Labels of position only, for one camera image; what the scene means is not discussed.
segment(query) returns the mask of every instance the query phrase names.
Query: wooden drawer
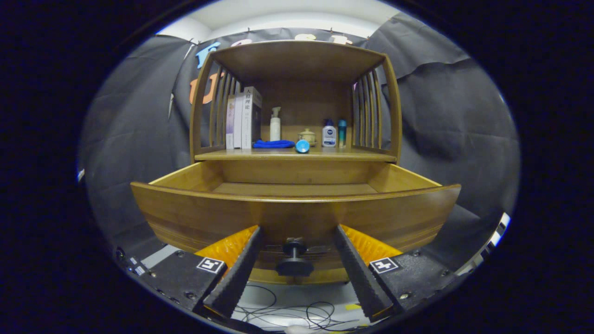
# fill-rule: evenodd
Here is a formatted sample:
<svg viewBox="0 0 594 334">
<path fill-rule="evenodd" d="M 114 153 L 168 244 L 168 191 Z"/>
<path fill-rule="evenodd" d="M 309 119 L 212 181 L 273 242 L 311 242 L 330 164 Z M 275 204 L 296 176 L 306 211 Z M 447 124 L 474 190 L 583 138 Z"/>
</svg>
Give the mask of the wooden drawer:
<svg viewBox="0 0 594 334">
<path fill-rule="evenodd" d="M 159 239 L 187 251 L 260 225 L 251 280 L 278 283 L 287 282 L 274 271 L 286 238 L 310 249 L 315 271 L 302 283 L 345 281 L 337 224 L 406 252 L 433 240 L 460 192 L 392 163 L 347 160 L 207 160 L 131 186 Z"/>
</svg>

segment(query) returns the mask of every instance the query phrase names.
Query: book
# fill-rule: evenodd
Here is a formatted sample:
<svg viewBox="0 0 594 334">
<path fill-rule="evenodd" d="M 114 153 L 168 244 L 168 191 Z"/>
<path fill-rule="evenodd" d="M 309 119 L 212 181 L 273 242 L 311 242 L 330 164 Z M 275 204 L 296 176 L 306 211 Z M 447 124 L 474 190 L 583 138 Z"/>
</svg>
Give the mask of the book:
<svg viewBox="0 0 594 334">
<path fill-rule="evenodd" d="M 233 148 L 241 148 L 241 116 L 245 93 L 235 95 L 235 111 L 233 116 Z"/>
<path fill-rule="evenodd" d="M 246 87 L 244 93 L 241 112 L 241 148 L 251 149 L 252 144 L 260 139 L 262 95 L 254 86 Z"/>
<path fill-rule="evenodd" d="M 227 98 L 227 120 L 225 124 L 225 148 L 233 149 L 233 125 L 235 122 L 235 95 L 229 95 Z"/>
</svg>

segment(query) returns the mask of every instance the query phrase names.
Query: blue towel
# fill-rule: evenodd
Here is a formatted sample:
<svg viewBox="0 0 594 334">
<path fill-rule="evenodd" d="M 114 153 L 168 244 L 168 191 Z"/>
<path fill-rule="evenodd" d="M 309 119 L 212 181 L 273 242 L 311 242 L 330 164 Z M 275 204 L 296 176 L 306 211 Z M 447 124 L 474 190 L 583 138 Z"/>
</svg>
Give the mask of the blue towel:
<svg viewBox="0 0 594 334">
<path fill-rule="evenodd" d="M 290 140 L 275 140 L 275 141 L 262 141 L 258 140 L 254 143 L 255 149 L 284 149 L 287 147 L 295 146 L 294 141 Z"/>
</svg>

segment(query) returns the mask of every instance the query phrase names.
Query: jar lid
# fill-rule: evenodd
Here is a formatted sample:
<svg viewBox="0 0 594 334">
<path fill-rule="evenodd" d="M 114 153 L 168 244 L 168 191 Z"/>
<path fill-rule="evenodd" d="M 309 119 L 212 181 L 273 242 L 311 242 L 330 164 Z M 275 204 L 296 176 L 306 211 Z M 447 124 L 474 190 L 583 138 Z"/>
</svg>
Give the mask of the jar lid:
<svg viewBox="0 0 594 334">
<path fill-rule="evenodd" d="M 305 128 L 305 131 L 301 131 L 299 134 L 314 134 L 309 130 L 309 128 Z"/>
</svg>

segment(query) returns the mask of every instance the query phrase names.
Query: drawer knob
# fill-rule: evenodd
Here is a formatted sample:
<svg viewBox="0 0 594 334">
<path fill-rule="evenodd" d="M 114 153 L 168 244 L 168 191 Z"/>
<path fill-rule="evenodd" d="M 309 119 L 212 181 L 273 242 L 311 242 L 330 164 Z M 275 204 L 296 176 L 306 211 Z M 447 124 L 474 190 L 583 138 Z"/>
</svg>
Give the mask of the drawer knob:
<svg viewBox="0 0 594 334">
<path fill-rule="evenodd" d="M 309 276 L 314 271 L 314 266 L 306 259 L 299 257 L 307 252 L 303 238 L 288 238 L 283 245 L 283 252 L 290 256 L 276 265 L 279 276 Z"/>
</svg>

